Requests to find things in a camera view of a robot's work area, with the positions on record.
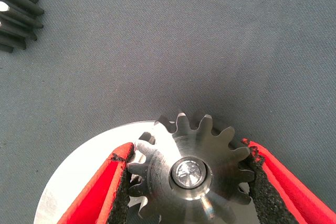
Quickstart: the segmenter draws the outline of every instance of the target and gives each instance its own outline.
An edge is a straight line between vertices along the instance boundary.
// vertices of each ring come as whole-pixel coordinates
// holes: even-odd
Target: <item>red fabric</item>
[[[263,170],[300,224],[336,224],[336,214],[267,149],[247,139],[243,142],[265,158]]]
[[[133,148],[132,143],[115,149],[98,171],[86,184],[81,193],[63,214],[58,224],[95,224],[106,223],[116,197],[125,161],[113,161],[116,155],[123,159]]]

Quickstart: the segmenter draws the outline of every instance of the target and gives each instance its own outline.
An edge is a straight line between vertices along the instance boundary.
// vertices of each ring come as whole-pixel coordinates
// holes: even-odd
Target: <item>gear hub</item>
[[[136,141],[145,161],[128,164],[129,172],[141,177],[129,194],[145,197],[139,211],[142,218],[160,214],[160,224],[214,223],[216,218],[233,223],[230,202],[250,203],[239,184],[252,181],[254,173],[238,168],[249,148],[228,147],[234,137],[232,127],[217,136],[212,128],[209,115],[193,130],[186,115],[180,113],[174,124],[163,117],[155,123],[153,133],[146,134],[147,141],[154,144]]]

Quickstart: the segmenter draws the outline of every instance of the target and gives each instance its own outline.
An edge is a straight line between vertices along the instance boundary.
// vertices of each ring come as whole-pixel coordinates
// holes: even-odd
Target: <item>red clamp jaw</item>
[[[105,224],[119,216],[125,218],[129,199],[122,190],[128,189],[130,178],[126,164],[132,155],[132,143],[115,149],[63,214],[58,224]],[[124,197],[116,200],[119,193]],[[123,222],[118,220],[109,223]]]
[[[267,175],[269,183],[271,183],[279,193],[288,211],[295,217],[298,223],[336,223],[336,214],[266,148],[256,142],[249,141],[246,138],[243,139],[242,142],[250,147],[252,162],[255,164],[260,163],[262,170]],[[261,174],[258,174],[257,171],[255,172],[256,179],[258,179],[258,176],[262,176]],[[262,218],[262,215],[265,215],[265,213],[261,211],[258,212],[259,218]]]

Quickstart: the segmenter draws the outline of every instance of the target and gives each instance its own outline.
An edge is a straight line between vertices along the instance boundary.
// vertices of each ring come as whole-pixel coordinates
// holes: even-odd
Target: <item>gray fabric background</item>
[[[203,108],[336,210],[336,0],[40,0],[39,40],[0,54],[0,223],[115,126]]]

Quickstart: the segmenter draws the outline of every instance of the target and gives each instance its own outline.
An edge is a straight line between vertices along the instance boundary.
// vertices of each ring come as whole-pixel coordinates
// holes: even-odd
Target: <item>spur gear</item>
[[[214,223],[216,218],[233,223],[230,202],[250,203],[239,184],[254,180],[254,173],[238,168],[238,162],[249,155],[249,148],[229,148],[234,137],[232,127],[217,136],[212,128],[209,115],[194,130],[187,116],[180,113],[176,123],[160,117],[153,133],[136,141],[145,161],[128,164],[128,171],[141,177],[129,188],[129,195],[144,196],[139,210],[142,218],[160,214],[160,224],[205,224]]]

